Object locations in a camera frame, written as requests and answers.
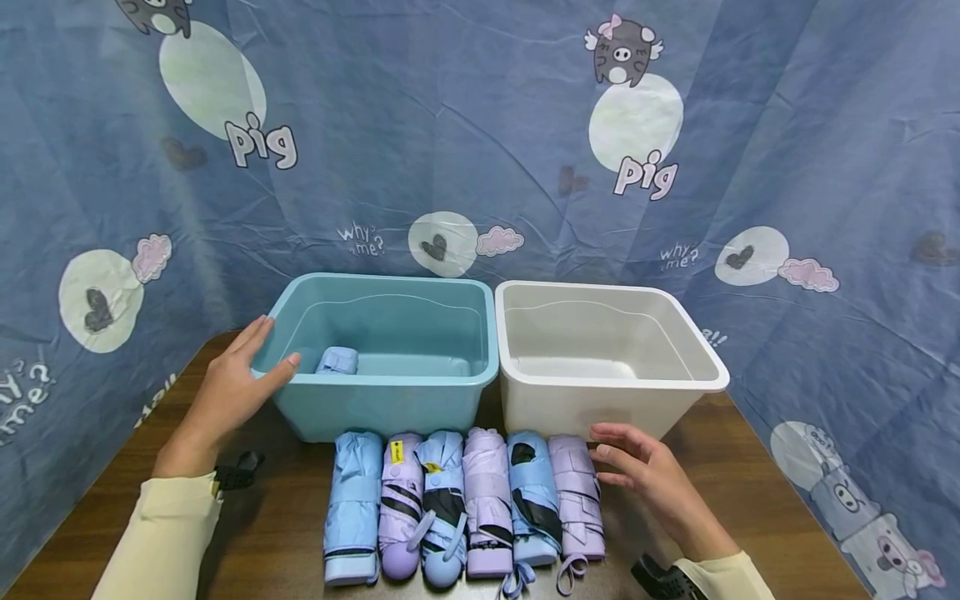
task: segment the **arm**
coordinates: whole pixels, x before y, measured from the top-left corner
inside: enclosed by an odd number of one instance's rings
[[[213,483],[217,454],[300,364],[292,354],[253,378],[250,361],[273,323],[260,317],[210,362],[190,410],[156,457],[153,478],[140,487],[93,600],[196,598],[200,562],[220,516]]]
[[[686,557],[675,566],[709,600],[774,600],[750,557],[694,489],[670,448],[622,423],[597,423],[590,436],[600,442],[590,452],[593,460],[622,471],[597,477],[643,499]]]

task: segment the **blue fabric backdrop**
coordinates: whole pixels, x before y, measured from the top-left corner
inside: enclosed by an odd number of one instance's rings
[[[650,285],[878,600],[955,595],[960,5],[0,6],[0,590],[313,271]]]

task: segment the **hand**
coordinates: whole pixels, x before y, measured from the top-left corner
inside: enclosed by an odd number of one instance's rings
[[[190,410],[156,458],[154,477],[198,477],[211,472],[228,436],[293,378],[300,365],[298,353],[260,379],[250,372],[250,362],[273,326],[273,319],[260,316],[210,361]]]
[[[622,471],[597,473],[600,481],[636,492],[687,558],[698,563],[740,552],[665,444],[626,423],[597,423],[590,437],[600,442],[590,457]]]

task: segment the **pink cloud print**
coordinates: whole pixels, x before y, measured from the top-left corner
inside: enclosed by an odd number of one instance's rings
[[[140,283],[160,278],[167,268],[167,261],[173,253],[173,243],[169,235],[151,233],[136,244],[136,258],[133,259],[133,274]]]
[[[787,258],[777,269],[777,274],[805,290],[836,292],[840,289],[840,281],[833,276],[833,271],[821,267],[815,258]]]
[[[513,252],[523,246],[523,236],[513,228],[493,226],[490,231],[477,238],[477,253],[484,256],[497,256]]]

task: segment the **bin rim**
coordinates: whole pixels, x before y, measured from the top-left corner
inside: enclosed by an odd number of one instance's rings
[[[335,386],[380,386],[380,387],[475,387],[486,386],[491,383],[499,371],[499,345],[496,340],[496,315],[493,307],[493,291],[490,286],[483,281],[473,279],[453,279],[444,277],[417,277],[417,276],[380,276],[380,275],[362,275],[356,273],[307,273],[296,277],[287,284],[286,289],[280,294],[280,297],[274,303],[274,307],[267,314],[268,317],[276,318],[279,313],[279,307],[293,295],[302,283],[314,278],[350,278],[350,279],[387,279],[392,281],[436,281],[449,285],[470,285],[478,288],[484,296],[484,314],[487,317],[487,367],[476,375],[470,377],[427,377],[423,375],[346,375],[338,376],[326,373],[299,372],[294,375],[287,385],[292,384],[317,384],[317,385],[335,385]],[[251,373],[257,379],[267,374],[250,368]]]
[[[503,298],[507,288],[515,285],[537,286],[537,287],[577,287],[594,290],[636,290],[648,292],[664,297],[680,313],[681,318],[687,326],[699,334],[700,329],[693,319],[686,312],[686,309],[680,301],[663,290],[652,287],[631,286],[631,285],[604,285],[594,283],[563,283],[559,281],[524,281],[520,279],[510,279],[496,286],[494,304],[496,306],[496,338],[500,354],[500,370],[510,380],[526,385],[535,386],[561,386],[571,388],[607,388],[621,390],[676,390],[679,392],[701,392],[704,394],[715,394],[724,392],[730,385],[730,372],[727,366],[720,360],[720,356],[710,346],[703,335],[697,335],[696,340],[700,348],[707,353],[710,362],[717,370],[717,376],[711,380],[691,381],[688,379],[615,379],[611,377],[552,377],[545,375],[528,375],[521,372],[512,360],[510,346],[507,340],[507,320],[504,308]]]

